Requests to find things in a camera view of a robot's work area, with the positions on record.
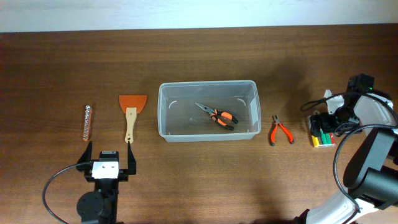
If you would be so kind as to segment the orange black long-nose pliers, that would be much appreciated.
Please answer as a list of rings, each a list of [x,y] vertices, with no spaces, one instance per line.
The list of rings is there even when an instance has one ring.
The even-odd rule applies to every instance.
[[[226,111],[221,111],[215,108],[211,108],[207,105],[203,105],[201,103],[195,102],[195,104],[201,108],[203,111],[207,112],[210,116],[210,118],[219,126],[221,126],[224,129],[227,129],[229,131],[233,131],[234,127],[227,124],[225,121],[230,121],[234,124],[238,124],[239,121],[238,119],[233,116],[231,113],[226,112]]]

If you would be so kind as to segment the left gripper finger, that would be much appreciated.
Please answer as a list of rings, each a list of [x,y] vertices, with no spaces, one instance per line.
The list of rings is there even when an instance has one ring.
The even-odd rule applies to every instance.
[[[132,152],[131,143],[127,142],[127,166],[128,170],[136,170],[136,159]]]
[[[81,155],[81,157],[78,160],[79,164],[89,164],[91,162],[92,147],[93,143],[90,141],[84,153]]]

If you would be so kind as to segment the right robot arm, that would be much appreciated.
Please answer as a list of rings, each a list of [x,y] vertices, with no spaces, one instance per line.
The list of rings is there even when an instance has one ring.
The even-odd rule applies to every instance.
[[[374,89],[374,77],[359,74],[351,77],[346,91],[301,106],[307,111],[326,104],[326,113],[309,116],[314,137],[324,144],[341,136],[333,158],[333,178],[339,190],[322,205],[305,210],[294,223],[354,223],[369,213],[397,206],[397,169],[385,166],[385,160],[397,162],[397,114],[391,97]],[[348,162],[343,178],[338,177],[337,163],[346,141],[355,134],[366,137]]]

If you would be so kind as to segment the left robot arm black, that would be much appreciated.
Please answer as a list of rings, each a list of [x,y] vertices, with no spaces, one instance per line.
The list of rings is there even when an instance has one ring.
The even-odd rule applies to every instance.
[[[94,190],[83,194],[76,210],[82,223],[116,223],[118,212],[119,183],[127,182],[136,174],[136,160],[131,144],[127,144],[127,168],[119,167],[118,151],[102,151],[99,158],[91,158],[93,143],[89,142],[78,160],[78,171],[87,182],[94,183]]]

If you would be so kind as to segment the screwdriver set clear case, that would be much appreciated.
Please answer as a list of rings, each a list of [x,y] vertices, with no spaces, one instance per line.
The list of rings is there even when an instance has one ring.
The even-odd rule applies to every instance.
[[[314,114],[319,114],[320,115],[320,126],[321,126],[321,136],[319,138],[312,136],[310,134],[313,146],[315,148],[321,148],[321,147],[332,147],[335,146],[335,138],[333,135],[333,129],[331,124],[328,121],[328,113],[321,113],[319,111],[314,111],[312,115]],[[307,117],[308,121],[308,130],[310,133],[310,128],[309,128],[309,117]]]

